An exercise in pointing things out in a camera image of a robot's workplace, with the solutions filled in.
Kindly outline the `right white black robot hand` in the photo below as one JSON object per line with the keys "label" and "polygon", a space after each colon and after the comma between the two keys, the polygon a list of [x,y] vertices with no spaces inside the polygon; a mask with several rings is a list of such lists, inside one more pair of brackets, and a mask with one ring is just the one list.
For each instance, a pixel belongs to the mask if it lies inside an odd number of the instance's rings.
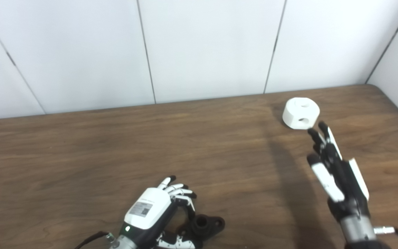
{"label": "right white black robot hand", "polygon": [[327,123],[320,121],[318,127],[321,133],[314,128],[307,130],[314,142],[314,153],[306,159],[328,195],[332,216],[337,222],[348,216],[370,218],[369,192],[355,159],[343,158]]}

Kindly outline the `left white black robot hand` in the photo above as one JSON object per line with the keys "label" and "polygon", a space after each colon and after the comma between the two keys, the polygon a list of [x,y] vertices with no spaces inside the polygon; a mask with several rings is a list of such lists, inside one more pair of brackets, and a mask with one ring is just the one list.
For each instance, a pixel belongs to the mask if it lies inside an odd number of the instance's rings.
{"label": "left white black robot hand", "polygon": [[196,210],[197,195],[188,186],[173,182],[176,176],[165,178],[157,187],[147,188],[124,217],[115,246],[112,249],[200,249],[201,242],[166,231],[178,208],[185,208],[188,219]]}

